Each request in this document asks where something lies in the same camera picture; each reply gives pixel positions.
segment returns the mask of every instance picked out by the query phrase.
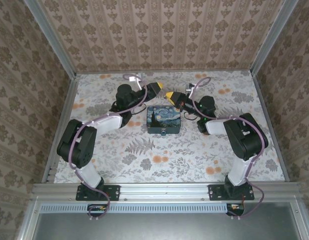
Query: table surface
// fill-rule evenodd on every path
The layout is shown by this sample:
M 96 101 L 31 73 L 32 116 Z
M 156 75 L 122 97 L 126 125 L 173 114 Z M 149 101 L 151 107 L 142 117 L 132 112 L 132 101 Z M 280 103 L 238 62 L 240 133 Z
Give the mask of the table surface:
M 163 83 L 163 89 L 147 106 L 166 105 L 167 92 L 185 92 L 186 83 L 197 83 L 210 76 L 209 84 L 196 91 L 214 97 L 217 117 L 251 113 L 269 140 L 269 146 L 250 171 L 252 181 L 284 181 L 276 149 L 249 71 L 155 72 L 142 73 L 150 82 Z M 79 76 L 71 119 L 83 122 L 108 112 L 115 101 L 117 87 L 127 83 L 121 73 Z M 136 83 L 130 83 L 137 90 Z M 92 162 L 107 183 L 179 183 L 224 181 L 237 159 L 225 135 L 204 135 L 196 121 L 181 113 L 179 134 L 148 134 L 147 111 L 132 116 L 129 123 L 98 136 Z M 78 178 L 60 159 L 54 183 L 77 183 Z

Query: small box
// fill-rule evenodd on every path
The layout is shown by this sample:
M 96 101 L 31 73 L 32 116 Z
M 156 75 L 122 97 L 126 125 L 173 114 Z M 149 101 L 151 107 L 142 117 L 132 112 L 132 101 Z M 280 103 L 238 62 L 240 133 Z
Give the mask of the small box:
M 173 106 L 149 106 L 146 126 L 149 134 L 178 134 L 181 128 L 180 110 Z

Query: purple cable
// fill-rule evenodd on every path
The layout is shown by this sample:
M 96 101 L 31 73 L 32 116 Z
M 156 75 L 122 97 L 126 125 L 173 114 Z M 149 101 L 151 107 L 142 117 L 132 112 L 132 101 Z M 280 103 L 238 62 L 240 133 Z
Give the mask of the purple cable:
M 135 74 L 125 73 L 122 77 L 123 77 L 123 79 L 125 79 L 125 80 L 129 80 L 129 77 L 135 77 L 135 78 L 139 79 L 141 82 L 143 82 L 144 86 L 146 86 L 146 81 L 145 81 L 143 78 L 141 78 L 141 77 L 139 77 L 139 76 L 137 76 L 137 75 L 135 75 Z M 81 180 L 82 184 L 84 184 L 87 188 L 89 188 L 89 189 L 91 189 L 91 190 L 93 190 L 93 191 L 96 191 L 96 192 L 98 192 L 98 193 L 101 193 L 101 194 L 104 195 L 104 196 L 106 197 L 106 199 L 107 199 L 107 207 L 106 207 L 105 211 L 104 211 L 98 218 L 102 218 L 102 217 L 107 213 L 107 211 L 109 210 L 109 207 L 110 207 L 110 198 L 108 197 L 108 195 L 107 195 L 105 192 L 103 192 L 103 191 L 101 191 L 101 190 L 99 190 L 99 189 L 96 189 L 96 188 L 94 188 L 94 187 L 89 186 L 88 184 L 86 184 L 85 181 L 84 181 L 84 179 L 83 179 L 83 178 L 80 176 L 80 174 L 77 172 L 77 169 L 78 169 L 78 168 L 77 168 L 76 166 L 73 166 L 73 165 L 72 165 L 72 156 L 73 156 L 73 151 L 74 151 L 74 148 L 75 148 L 76 141 L 77 141 L 77 139 L 79 138 L 79 134 L 82 132 L 82 130 L 83 130 L 86 126 L 88 126 L 89 124 L 94 123 L 94 122 L 97 122 L 97 121 L 100 121 L 100 120 L 105 119 L 105 118 L 107 118 L 107 117 L 109 117 L 109 116 L 112 116 L 112 115 L 118 115 L 118 114 L 123 114 L 123 113 L 129 112 L 129 111 L 132 111 L 133 109 L 135 109 L 135 108 L 137 108 L 138 106 L 142 105 L 143 102 L 146 100 L 146 97 L 147 97 L 147 94 L 148 94 L 148 88 L 145 87 L 144 89 L 145 89 L 144 96 L 143 96 L 143 99 L 140 101 L 139 104 L 137 104 L 136 106 L 133 106 L 133 107 L 131 107 L 131 108 L 128 108 L 128 109 L 126 109 L 126 110 L 122 110 L 122 111 L 119 111 L 119 112 L 110 113 L 109 115 L 106 114 L 106 115 L 103 115 L 103 116 L 99 116 L 99 117 L 95 118 L 94 120 L 91 120 L 91 121 L 88 121 L 88 122 L 84 123 L 84 124 L 78 129 L 78 131 L 76 132 L 76 134 L 74 135 L 74 138 L 73 138 L 73 140 L 72 140 L 72 143 L 71 143 L 71 146 L 70 146 L 70 150 L 69 150 L 69 156 L 68 156 L 68 162 L 69 162 L 70 168 L 74 170 L 75 174 L 76 174 L 76 175 L 78 176 L 78 178 Z
M 203 116 L 203 117 L 205 117 L 205 118 L 207 118 L 207 119 L 211 119 L 211 120 L 227 120 L 227 119 L 238 119 L 238 120 L 241 120 L 241 121 L 243 121 L 244 123 L 248 124 L 250 127 L 252 127 L 253 130 L 255 130 L 255 132 L 258 134 L 258 136 L 259 136 L 259 138 L 260 138 L 260 140 L 261 140 L 261 150 L 260 150 L 260 152 L 259 152 L 255 157 L 253 157 L 253 159 L 251 160 L 251 162 L 250 162 L 250 164 L 249 164 L 249 167 L 248 167 L 248 169 L 247 169 L 247 171 L 246 171 L 246 173 L 245 173 L 244 178 L 245 178 L 245 180 L 246 180 L 246 182 L 247 182 L 248 184 L 250 184 L 252 187 L 258 189 L 258 190 L 261 192 L 262 197 L 260 198 L 260 201 L 258 202 L 258 204 L 255 206 L 254 209 L 252 209 L 250 212 L 248 212 L 248 213 L 243 214 L 243 215 L 240 216 L 241 218 L 242 218 L 242 217 L 246 217 L 246 216 L 250 215 L 252 212 L 254 212 L 254 211 L 256 210 L 256 208 L 259 207 L 259 205 L 262 203 L 262 201 L 263 201 L 264 198 L 265 198 L 265 193 L 264 193 L 264 191 L 262 191 L 261 188 L 259 188 L 258 186 L 252 184 L 252 183 L 248 180 L 248 175 L 249 175 L 249 172 L 250 172 L 250 170 L 251 170 L 251 168 L 252 168 L 252 166 L 253 166 L 253 163 L 257 160 L 257 158 L 259 158 L 259 157 L 263 154 L 263 152 L 264 152 L 264 150 L 265 150 L 265 140 L 264 140 L 264 138 L 263 138 L 261 132 L 258 130 L 258 128 L 257 128 L 255 125 L 253 125 L 251 122 L 247 121 L 246 119 L 244 119 L 244 118 L 242 118 L 242 117 L 239 117 L 239 116 L 211 117 L 211 116 L 204 115 L 204 114 L 197 108 L 197 106 L 196 106 L 196 104 L 195 104 L 195 91 L 196 91 L 197 87 L 199 86 L 199 84 L 200 84 L 202 81 L 207 80 L 207 79 L 208 79 L 208 82 L 207 82 L 206 84 L 210 83 L 211 77 L 207 76 L 207 77 L 202 78 L 202 79 L 194 86 L 194 88 L 193 88 L 192 98 L 191 98 L 191 99 L 192 99 L 192 104 L 193 104 L 194 109 L 195 109 L 201 116 Z

